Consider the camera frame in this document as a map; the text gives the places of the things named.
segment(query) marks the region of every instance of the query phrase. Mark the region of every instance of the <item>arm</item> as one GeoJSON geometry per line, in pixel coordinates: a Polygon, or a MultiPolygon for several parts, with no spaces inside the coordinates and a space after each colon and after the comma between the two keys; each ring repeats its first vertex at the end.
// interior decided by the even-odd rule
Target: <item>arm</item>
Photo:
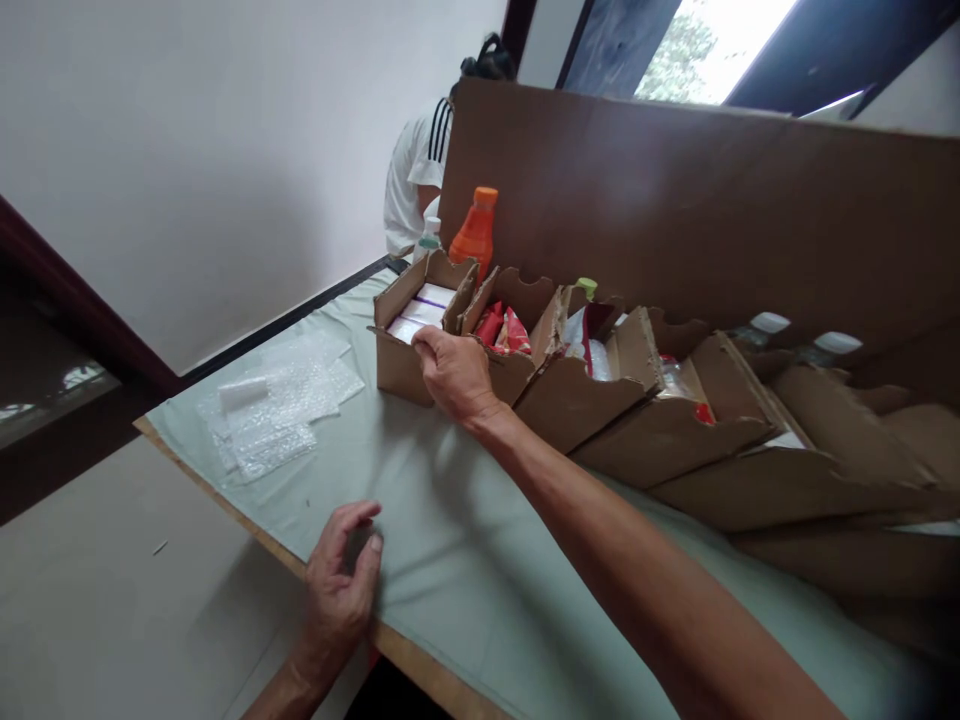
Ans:
{"type": "Polygon", "coordinates": [[[482,348],[413,338],[437,404],[497,459],[686,718],[841,718],[776,640],[639,511],[493,395],[482,348]]]}
{"type": "Polygon", "coordinates": [[[440,188],[435,185],[417,185],[417,204],[420,206],[420,214],[427,211],[430,203],[440,195],[440,188]]]}
{"type": "Polygon", "coordinates": [[[330,692],[370,620],[383,540],[371,535],[353,576],[343,569],[350,533],[371,523],[380,505],[364,500],[334,510],[307,563],[307,621],[290,657],[244,720],[306,720],[330,692]]]}

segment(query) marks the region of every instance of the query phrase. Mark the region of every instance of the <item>black hair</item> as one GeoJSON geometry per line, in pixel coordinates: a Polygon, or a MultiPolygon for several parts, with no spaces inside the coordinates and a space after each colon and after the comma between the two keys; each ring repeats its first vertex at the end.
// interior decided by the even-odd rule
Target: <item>black hair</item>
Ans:
{"type": "MultiPolygon", "coordinates": [[[[479,77],[485,80],[506,80],[513,82],[517,79],[517,67],[513,64],[510,52],[503,46],[503,41],[496,33],[487,35],[476,58],[464,58],[460,63],[460,77],[479,77]]],[[[459,81],[450,88],[450,99],[457,96],[459,81]]]]}

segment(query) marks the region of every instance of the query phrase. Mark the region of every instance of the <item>hand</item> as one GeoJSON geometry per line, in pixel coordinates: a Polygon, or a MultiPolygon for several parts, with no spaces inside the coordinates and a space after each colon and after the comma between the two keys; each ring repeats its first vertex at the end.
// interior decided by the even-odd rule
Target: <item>hand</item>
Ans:
{"type": "Polygon", "coordinates": [[[357,557],[353,576],[343,556],[350,533],[369,526],[380,504],[362,500],[333,511],[307,563],[307,622],[291,657],[296,675],[308,684],[332,684],[360,643],[370,621],[380,576],[383,538],[371,535],[357,557]]]}
{"type": "Polygon", "coordinates": [[[470,429],[506,408],[493,394],[487,355],[476,340],[428,325],[413,336],[413,348],[427,390],[453,420],[470,429]]]}

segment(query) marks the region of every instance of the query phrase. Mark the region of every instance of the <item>green bottle cap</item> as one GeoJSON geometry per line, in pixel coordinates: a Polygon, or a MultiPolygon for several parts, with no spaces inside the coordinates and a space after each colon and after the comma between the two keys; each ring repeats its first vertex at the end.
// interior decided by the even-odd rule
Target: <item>green bottle cap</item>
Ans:
{"type": "Polygon", "coordinates": [[[584,292],[587,294],[587,300],[593,302],[593,295],[597,292],[597,283],[595,280],[590,278],[580,278],[577,280],[576,287],[582,287],[584,292]]]}

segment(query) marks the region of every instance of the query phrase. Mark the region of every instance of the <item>table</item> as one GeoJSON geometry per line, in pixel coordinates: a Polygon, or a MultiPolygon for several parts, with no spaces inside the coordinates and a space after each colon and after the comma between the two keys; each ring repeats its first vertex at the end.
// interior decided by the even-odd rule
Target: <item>table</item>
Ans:
{"type": "MultiPolygon", "coordinates": [[[[301,580],[306,574],[306,564],[283,545],[264,532],[259,525],[230,504],[210,483],[198,475],[170,449],[146,417],[138,418],[134,427],[163,455],[180,468],[217,505],[236,520],[257,542],[301,580]]],[[[430,698],[458,720],[499,720],[510,715],[490,700],[475,691],[460,678],[447,670],[430,655],[417,647],[386,623],[376,618],[371,621],[370,640],[374,647],[396,665],[404,675],[417,684],[430,698]]]]}
{"type": "MultiPolygon", "coordinates": [[[[374,628],[376,644],[452,715],[676,720],[649,667],[489,453],[438,410],[377,391],[367,327],[373,298],[394,277],[371,277],[268,341],[338,335],[351,344],[345,358],[366,383],[339,417],[313,426],[317,445],[306,455],[249,482],[225,469],[197,412],[221,384],[257,366],[259,353],[151,411],[155,432],[141,428],[155,444],[162,439],[165,454],[301,575],[301,560],[336,506],[379,500],[385,552],[377,617],[384,622],[374,628]]],[[[909,711],[905,694],[923,686],[922,669],[909,656],[718,533],[633,488],[598,479],[724,584],[851,720],[909,711]]]]}

